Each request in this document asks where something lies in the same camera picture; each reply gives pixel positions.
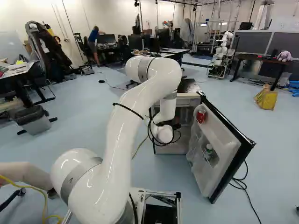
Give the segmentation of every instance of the open door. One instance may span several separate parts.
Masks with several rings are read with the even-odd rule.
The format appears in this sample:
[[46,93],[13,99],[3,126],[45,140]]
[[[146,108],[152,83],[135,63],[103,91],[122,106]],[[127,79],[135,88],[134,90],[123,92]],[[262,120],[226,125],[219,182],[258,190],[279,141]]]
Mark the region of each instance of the open door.
[[[193,113],[186,157],[202,195],[215,203],[256,143],[242,134],[202,91],[197,93],[201,104]],[[196,119],[200,109],[206,111],[201,124]]]

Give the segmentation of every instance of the stuffed animal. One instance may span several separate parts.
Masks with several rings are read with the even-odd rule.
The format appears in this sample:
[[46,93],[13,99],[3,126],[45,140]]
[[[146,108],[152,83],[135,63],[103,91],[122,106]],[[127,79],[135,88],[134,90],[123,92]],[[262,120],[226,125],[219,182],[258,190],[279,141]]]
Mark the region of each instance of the stuffed animal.
[[278,56],[277,56],[277,60],[279,61],[291,61],[292,60],[292,56],[290,54],[290,52],[288,51],[282,51]]

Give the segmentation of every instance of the floor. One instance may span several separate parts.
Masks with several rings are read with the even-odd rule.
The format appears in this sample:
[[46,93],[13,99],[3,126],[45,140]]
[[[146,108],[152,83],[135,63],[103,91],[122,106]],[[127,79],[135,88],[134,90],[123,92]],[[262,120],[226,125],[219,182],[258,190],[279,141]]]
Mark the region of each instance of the floor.
[[[295,207],[299,205],[299,99],[280,91],[274,111],[261,110],[253,97],[261,90],[241,82],[206,77],[206,69],[183,65],[184,75],[195,78],[210,101],[257,144],[247,158],[248,193],[263,224],[297,224]],[[20,129],[13,122],[0,127],[0,161],[29,161],[49,171],[63,152],[85,147],[103,156],[105,133],[112,103],[118,102],[128,79],[123,70],[94,68],[95,74],[56,84],[56,100],[43,104],[51,116],[57,116],[50,130],[38,135],[17,136]],[[140,127],[137,146],[146,136]],[[243,176],[241,167],[237,176]],[[180,191],[183,197],[185,224],[257,224],[244,192],[228,186],[215,204],[200,195],[189,164],[183,155],[158,155],[146,140],[132,161],[132,186],[166,191]],[[2,187],[0,202],[15,190]],[[43,197],[28,190],[0,213],[0,224],[40,224]],[[66,205],[59,199],[49,200],[49,214],[63,216]]]

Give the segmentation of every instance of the bottle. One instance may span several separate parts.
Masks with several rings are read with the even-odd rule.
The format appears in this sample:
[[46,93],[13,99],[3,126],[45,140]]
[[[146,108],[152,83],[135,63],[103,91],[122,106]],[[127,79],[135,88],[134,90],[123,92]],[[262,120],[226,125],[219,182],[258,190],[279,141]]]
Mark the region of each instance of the bottle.
[[204,148],[205,159],[210,161],[212,158],[212,155],[213,155],[213,146],[210,143],[208,143],[206,145],[206,147]]

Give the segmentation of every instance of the yellow cable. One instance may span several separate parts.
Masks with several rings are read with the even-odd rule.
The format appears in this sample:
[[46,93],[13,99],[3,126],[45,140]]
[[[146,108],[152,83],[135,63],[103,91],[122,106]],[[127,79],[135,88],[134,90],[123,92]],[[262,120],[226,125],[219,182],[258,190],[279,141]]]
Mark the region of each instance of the yellow cable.
[[58,216],[58,215],[51,215],[51,216],[45,217],[46,210],[47,210],[47,196],[46,196],[46,194],[42,190],[40,190],[40,189],[38,189],[36,187],[33,187],[33,186],[29,186],[29,185],[18,185],[15,182],[13,182],[12,180],[10,180],[7,177],[4,177],[2,175],[0,175],[0,179],[5,180],[6,182],[10,183],[11,185],[13,185],[13,186],[15,186],[17,188],[31,188],[33,190],[38,191],[39,193],[41,193],[43,195],[43,197],[45,199],[45,204],[43,206],[43,213],[42,213],[42,222],[43,222],[43,224],[46,224],[46,220],[49,219],[49,218],[51,218],[51,217],[58,218],[58,223],[57,224],[60,224],[62,222],[62,218],[60,216]]
[[146,140],[147,138],[148,138],[148,136],[146,136],[146,138],[143,139],[143,141],[139,144],[139,146],[138,146],[137,149],[136,149],[136,152],[135,152],[134,155],[132,156],[132,159],[134,159],[134,157],[136,156],[136,154],[137,154],[139,148],[142,146],[142,144],[145,142],[145,140]]

